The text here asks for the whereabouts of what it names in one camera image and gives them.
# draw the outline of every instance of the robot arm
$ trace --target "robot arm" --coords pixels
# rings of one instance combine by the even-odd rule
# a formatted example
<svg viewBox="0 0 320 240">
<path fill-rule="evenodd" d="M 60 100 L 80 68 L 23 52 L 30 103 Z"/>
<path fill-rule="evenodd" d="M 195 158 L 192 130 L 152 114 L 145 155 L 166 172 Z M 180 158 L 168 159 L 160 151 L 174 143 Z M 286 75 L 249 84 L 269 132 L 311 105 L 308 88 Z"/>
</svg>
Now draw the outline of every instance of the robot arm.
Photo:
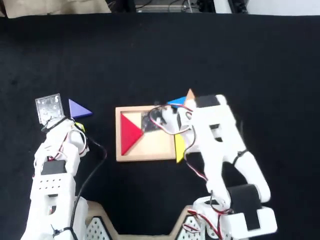
<svg viewBox="0 0 320 240">
<path fill-rule="evenodd" d="M 270 199 L 269 186 L 255 157 L 247 150 L 239 134 L 225 97 L 197 97 L 188 100 L 185 106 L 193 110 L 191 117 L 187 116 L 186 109 L 180 107 L 176 119 L 179 130 L 192 126 L 194 131 L 181 134 L 187 146 L 196 139 L 187 152 L 201 153 L 207 191 L 218 203 L 215 208 L 220 211 L 230 208 L 234 210 L 233 214 L 222 215 L 220 218 L 224 236 L 245 239 L 274 233 L 277 230 L 274 212 L 271 208 L 261 206 L 261 203 Z M 223 162 L 233 164 L 248 184 L 226 188 L 222 178 Z M 208 204 L 210 198 L 199 198 L 194 202 L 193 209 L 217 226 L 219 214 Z"/>
<path fill-rule="evenodd" d="M 55 237 L 54 233 L 71 224 L 76 192 L 74 176 L 80 157 L 89 151 L 86 138 L 82 135 L 72 120 L 65 119 L 47 133 L 46 140 L 36 151 L 31 204 L 21 240 L 74 239 L 69 230 Z M 87 213 L 87 201 L 81 197 L 72 226 L 78 239 L 84 237 Z"/>
<path fill-rule="evenodd" d="M 223 161 L 233 164 L 245 177 L 248 184 L 256 186 L 262 203 L 270 200 L 269 186 L 257 164 L 255 157 L 247 148 L 236 127 L 235 118 L 222 95 L 216 96 L 219 105 L 196 108 L 192 113 L 197 144 L 204 161 L 204 173 L 208 178 L 207 190 L 222 199 L 222 206 L 230 208 L 231 200 L 221 177 Z M 218 125 L 216 130 L 210 126 Z M 218 131 L 223 142 L 215 139 Z"/>
</svg>

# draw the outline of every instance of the transparent piece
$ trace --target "transparent piece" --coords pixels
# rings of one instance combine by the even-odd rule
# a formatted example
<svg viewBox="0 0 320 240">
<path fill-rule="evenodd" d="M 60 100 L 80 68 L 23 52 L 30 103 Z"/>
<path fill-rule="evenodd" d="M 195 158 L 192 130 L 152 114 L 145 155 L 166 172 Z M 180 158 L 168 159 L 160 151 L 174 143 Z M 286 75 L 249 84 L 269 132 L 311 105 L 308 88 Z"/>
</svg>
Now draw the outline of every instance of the transparent piece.
<svg viewBox="0 0 320 240">
<path fill-rule="evenodd" d="M 46 125 L 49 120 L 61 119 L 65 116 L 59 93 L 37 98 L 35 105 L 42 125 Z"/>
</svg>

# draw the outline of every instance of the red triangle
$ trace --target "red triangle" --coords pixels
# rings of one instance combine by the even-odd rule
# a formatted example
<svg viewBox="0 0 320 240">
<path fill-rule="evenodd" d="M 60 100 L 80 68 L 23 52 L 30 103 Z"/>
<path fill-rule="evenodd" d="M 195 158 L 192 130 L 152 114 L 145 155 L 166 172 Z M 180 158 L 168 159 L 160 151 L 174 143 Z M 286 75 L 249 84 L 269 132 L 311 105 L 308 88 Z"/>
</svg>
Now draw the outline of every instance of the red triangle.
<svg viewBox="0 0 320 240">
<path fill-rule="evenodd" d="M 138 141 L 144 132 L 121 113 L 121 155 Z"/>
</svg>

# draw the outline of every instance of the black cloth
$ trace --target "black cloth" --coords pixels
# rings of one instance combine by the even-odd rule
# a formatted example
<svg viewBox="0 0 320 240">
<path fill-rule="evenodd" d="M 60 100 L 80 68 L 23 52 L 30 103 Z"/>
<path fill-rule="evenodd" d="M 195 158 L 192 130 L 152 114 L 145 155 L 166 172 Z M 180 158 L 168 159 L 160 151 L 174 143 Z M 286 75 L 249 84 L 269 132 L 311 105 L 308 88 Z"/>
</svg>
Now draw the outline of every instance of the black cloth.
<svg viewBox="0 0 320 240">
<path fill-rule="evenodd" d="M 205 183 L 175 160 L 118 163 L 115 107 L 224 94 L 270 186 L 278 232 L 317 233 L 320 17 L 93 14 L 0 19 L 0 226 L 19 239 L 30 206 L 41 133 L 35 98 L 60 93 L 93 116 L 79 120 L 108 149 L 83 196 L 101 203 L 120 234 L 168 234 Z M 99 162 L 81 160 L 77 189 Z M 228 186 L 241 182 L 232 166 Z"/>
</svg>

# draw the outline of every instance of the white wall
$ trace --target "white wall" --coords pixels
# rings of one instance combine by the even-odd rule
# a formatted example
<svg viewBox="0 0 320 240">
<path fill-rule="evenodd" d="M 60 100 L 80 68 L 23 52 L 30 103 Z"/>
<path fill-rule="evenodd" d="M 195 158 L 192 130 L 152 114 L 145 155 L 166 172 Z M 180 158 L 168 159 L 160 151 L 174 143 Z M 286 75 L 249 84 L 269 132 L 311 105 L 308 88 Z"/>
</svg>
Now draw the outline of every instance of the white wall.
<svg viewBox="0 0 320 240">
<path fill-rule="evenodd" d="M 320 15 L 320 0 L 249 0 L 246 8 L 259 15 Z"/>
</svg>

